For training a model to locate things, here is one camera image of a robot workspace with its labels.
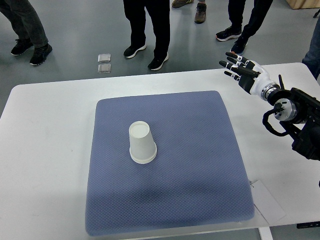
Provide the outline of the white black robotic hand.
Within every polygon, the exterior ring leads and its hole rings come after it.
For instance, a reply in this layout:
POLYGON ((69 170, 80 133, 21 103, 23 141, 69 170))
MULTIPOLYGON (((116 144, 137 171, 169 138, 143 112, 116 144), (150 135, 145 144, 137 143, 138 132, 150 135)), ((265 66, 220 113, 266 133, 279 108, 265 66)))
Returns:
POLYGON ((224 74, 233 78, 248 94, 259 96, 266 101, 272 91, 280 88, 257 62, 231 52, 226 52, 225 55, 227 60, 219 61, 225 68, 224 74))

